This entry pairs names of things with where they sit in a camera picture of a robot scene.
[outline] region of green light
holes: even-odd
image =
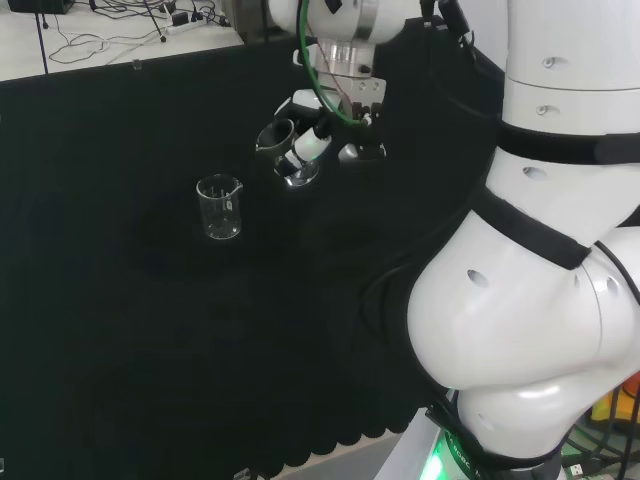
[[[437,480],[442,473],[442,460],[440,460],[439,452],[436,450],[429,457],[427,463],[424,464],[424,470],[420,480]]]

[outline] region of glass beaker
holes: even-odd
[[[196,186],[204,233],[215,240],[228,240],[240,233],[242,183],[231,175],[212,175]]]

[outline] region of black tablecloth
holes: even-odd
[[[388,160],[328,161],[283,195],[256,175],[253,147],[305,85],[293,49],[0,86],[7,478],[273,474],[406,427],[420,378],[359,325],[357,292],[465,201],[495,130],[431,95],[417,22],[377,59]],[[497,107],[499,86],[454,80],[464,61],[446,62],[452,91]],[[204,237],[195,195],[220,172],[245,184],[229,245]]]

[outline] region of power strip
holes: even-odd
[[[196,20],[195,22],[185,23],[184,25],[178,25],[177,27],[174,27],[173,25],[171,25],[170,27],[167,27],[167,34],[175,35],[176,33],[182,33],[182,32],[186,32],[187,30],[193,30],[194,28],[198,28],[206,24],[207,24],[207,19],[203,18],[202,20]]]

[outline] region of black band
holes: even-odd
[[[560,444],[560,448],[555,450],[551,458],[531,470],[502,470],[496,472],[493,478],[496,480],[556,480],[562,470],[560,450],[563,444],[564,442]]]
[[[566,270],[578,268],[591,253],[589,248],[529,217],[486,187],[474,198],[472,209],[504,236]]]
[[[581,136],[524,130],[503,123],[498,147],[522,158],[566,165],[640,163],[640,133]]]
[[[452,403],[455,407],[455,410],[458,411],[458,397],[460,392],[456,391],[453,394]],[[549,474],[552,472],[556,472],[556,476],[552,478],[557,479],[557,474],[560,473],[560,469],[562,468],[560,454],[562,452],[562,447],[565,442],[571,435],[571,430],[569,430],[562,441],[558,444],[556,448],[551,450],[549,453],[542,455],[540,457],[535,458],[513,458],[506,457],[504,455],[500,455],[497,453],[487,452],[484,449],[477,450],[473,447],[473,445],[463,445],[466,449],[467,453],[473,454],[473,460],[478,464],[482,465],[485,469],[489,469],[491,472],[498,473],[502,472],[505,475],[501,475],[498,478],[503,480],[508,480],[508,472],[513,470],[523,470],[525,469],[525,477],[520,477],[521,480],[525,480],[526,476],[532,473],[535,473],[533,476],[533,480],[537,480],[538,478],[543,478],[542,474]]]

